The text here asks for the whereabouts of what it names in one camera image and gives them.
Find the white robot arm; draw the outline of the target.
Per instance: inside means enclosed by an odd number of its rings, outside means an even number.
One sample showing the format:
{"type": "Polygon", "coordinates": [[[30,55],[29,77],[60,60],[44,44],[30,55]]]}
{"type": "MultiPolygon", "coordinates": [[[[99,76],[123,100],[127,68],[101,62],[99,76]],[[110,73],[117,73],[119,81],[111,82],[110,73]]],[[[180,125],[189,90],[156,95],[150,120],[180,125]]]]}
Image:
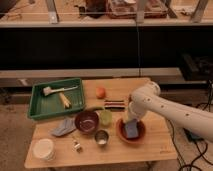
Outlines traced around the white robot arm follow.
{"type": "Polygon", "coordinates": [[[167,100],[160,97],[160,92],[153,81],[135,89],[127,107],[128,121],[140,120],[147,111],[152,111],[213,142],[213,113],[167,100]]]}

